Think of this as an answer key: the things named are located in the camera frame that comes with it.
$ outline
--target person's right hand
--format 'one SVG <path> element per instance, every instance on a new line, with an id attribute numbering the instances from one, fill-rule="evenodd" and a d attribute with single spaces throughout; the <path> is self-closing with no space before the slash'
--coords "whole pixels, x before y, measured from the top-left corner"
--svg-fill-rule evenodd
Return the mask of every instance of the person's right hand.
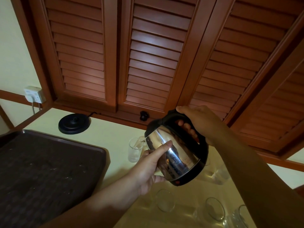
<path id="1" fill-rule="evenodd" d="M 191 120 L 194 128 L 206 138 L 209 145 L 214 146 L 217 138 L 226 136 L 227 133 L 231 132 L 220 118 L 205 105 L 193 109 L 188 106 L 177 106 L 176 110 L 179 113 L 185 114 Z M 184 128 L 188 129 L 189 134 L 196 137 L 195 131 L 190 128 L 188 123 L 184 124 L 180 120 L 178 125 L 184 126 Z"/>

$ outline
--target forearm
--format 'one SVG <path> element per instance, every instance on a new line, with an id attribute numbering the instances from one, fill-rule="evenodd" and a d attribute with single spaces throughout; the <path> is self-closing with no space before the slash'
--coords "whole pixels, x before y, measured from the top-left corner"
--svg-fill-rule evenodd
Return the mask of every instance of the forearm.
<path id="1" fill-rule="evenodd" d="M 225 132 L 214 141 L 257 227 L 299 227 L 304 200 L 290 189 L 249 146 Z"/>
<path id="2" fill-rule="evenodd" d="M 138 195 L 126 175 L 42 227 L 113 227 Z"/>

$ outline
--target hand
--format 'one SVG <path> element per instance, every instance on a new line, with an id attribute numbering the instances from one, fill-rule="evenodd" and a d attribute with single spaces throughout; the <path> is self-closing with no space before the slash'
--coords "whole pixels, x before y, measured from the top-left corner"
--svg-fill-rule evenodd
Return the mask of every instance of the hand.
<path id="1" fill-rule="evenodd" d="M 214 114 L 207 106 L 198 106 L 193 109 L 187 106 L 176 107 L 177 112 L 185 114 L 192 122 L 194 128 L 201 135 L 205 136 L 206 142 L 214 146 L 216 139 L 224 137 L 227 133 L 231 133 L 229 128 Z M 179 126 L 183 126 L 188 133 L 196 138 L 195 130 L 191 129 L 188 123 L 182 120 L 178 121 Z"/>
<path id="2" fill-rule="evenodd" d="M 154 175 L 159 158 L 172 146 L 172 141 L 161 145 L 152 153 L 146 150 L 140 157 L 136 165 L 128 173 L 129 177 L 135 181 L 139 195 L 145 195 L 150 191 L 152 185 L 165 181 L 163 176 Z"/>

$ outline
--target kettle base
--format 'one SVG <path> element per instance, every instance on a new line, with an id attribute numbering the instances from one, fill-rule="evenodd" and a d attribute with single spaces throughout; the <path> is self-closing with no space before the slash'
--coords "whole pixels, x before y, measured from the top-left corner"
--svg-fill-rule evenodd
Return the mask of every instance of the kettle base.
<path id="1" fill-rule="evenodd" d="M 184 185 L 196 178 L 196 176 L 199 175 L 199 173 L 203 170 L 204 167 L 205 164 L 202 161 L 199 161 L 191 170 L 189 170 L 189 172 L 173 181 L 170 181 L 170 183 L 175 186 Z"/>

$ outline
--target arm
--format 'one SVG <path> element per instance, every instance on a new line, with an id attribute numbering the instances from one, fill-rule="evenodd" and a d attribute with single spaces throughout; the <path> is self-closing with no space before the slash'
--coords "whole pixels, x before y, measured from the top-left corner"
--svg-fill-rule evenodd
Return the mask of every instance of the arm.
<path id="1" fill-rule="evenodd" d="M 302 227 L 304 199 L 288 187 L 208 107 L 177 107 L 221 155 L 257 227 Z"/>
<path id="2" fill-rule="evenodd" d="M 41 227 L 113 227 L 140 195 L 165 180 L 154 172 L 171 146 L 169 141 L 151 154 L 146 150 L 127 175 Z"/>

